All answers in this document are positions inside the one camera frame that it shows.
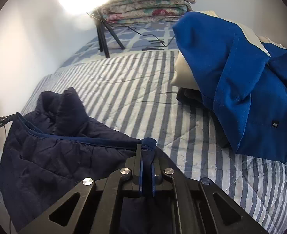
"triangular cutout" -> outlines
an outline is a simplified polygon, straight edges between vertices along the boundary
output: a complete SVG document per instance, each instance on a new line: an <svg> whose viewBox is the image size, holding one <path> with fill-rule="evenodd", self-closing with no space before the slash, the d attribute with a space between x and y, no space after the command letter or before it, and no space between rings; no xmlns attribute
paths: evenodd
<svg viewBox="0 0 287 234"><path fill-rule="evenodd" d="M218 194L213 194L224 225L228 226L241 220L241 216Z"/></svg>
<svg viewBox="0 0 287 234"><path fill-rule="evenodd" d="M73 194L64 204L57 208L50 216L49 220L61 226L66 226L71 218L71 215L79 201L80 194Z"/></svg>

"white wall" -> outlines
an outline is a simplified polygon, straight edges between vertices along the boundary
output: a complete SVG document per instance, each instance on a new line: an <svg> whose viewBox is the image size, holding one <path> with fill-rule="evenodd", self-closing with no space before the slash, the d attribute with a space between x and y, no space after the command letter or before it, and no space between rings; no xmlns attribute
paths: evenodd
<svg viewBox="0 0 287 234"><path fill-rule="evenodd" d="M214 10L287 47L287 7L281 0L197 0L192 9Z"/></svg>
<svg viewBox="0 0 287 234"><path fill-rule="evenodd" d="M0 12L0 116L21 111L39 80L95 37L93 27L87 15L68 15L57 0L9 0ZM0 204L8 231L4 212Z"/></svg>

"blue cloth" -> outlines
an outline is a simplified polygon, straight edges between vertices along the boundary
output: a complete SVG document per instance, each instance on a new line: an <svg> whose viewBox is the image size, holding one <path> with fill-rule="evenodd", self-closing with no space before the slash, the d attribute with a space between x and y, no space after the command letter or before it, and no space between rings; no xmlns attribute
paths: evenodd
<svg viewBox="0 0 287 234"><path fill-rule="evenodd" d="M173 29L233 151L285 163L287 50L263 43L268 56L237 24L199 12L186 13Z"/></svg>
<svg viewBox="0 0 287 234"><path fill-rule="evenodd" d="M124 167L137 144L142 144L143 184L151 182L155 154L172 164L154 139L131 138L88 117L73 88L62 95L42 92L35 111L16 116L0 162L0 191L17 231L84 178L102 179ZM171 233L170 203L156 204L151 186L143 193L124 199L120 233Z"/></svg>

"black brand tag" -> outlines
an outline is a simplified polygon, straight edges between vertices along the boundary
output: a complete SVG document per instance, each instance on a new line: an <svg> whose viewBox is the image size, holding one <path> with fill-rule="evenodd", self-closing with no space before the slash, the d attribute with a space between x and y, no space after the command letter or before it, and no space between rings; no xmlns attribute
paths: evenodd
<svg viewBox="0 0 287 234"><path fill-rule="evenodd" d="M278 127L278 125L279 125L279 122L277 121L277 120L273 120L272 121L272 124L271 124L271 126L273 127L273 128L277 128Z"/></svg>

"striped bedsheet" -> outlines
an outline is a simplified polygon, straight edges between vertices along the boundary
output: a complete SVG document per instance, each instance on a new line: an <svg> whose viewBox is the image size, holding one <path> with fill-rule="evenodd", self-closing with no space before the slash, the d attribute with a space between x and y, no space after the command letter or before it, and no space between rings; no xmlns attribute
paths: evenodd
<svg viewBox="0 0 287 234"><path fill-rule="evenodd" d="M89 116L136 138L152 137L189 178L209 177L269 233L287 228L287 163L234 154L216 144L211 113L176 100L171 86L178 51L149 51L60 68L42 91L74 87Z"/></svg>

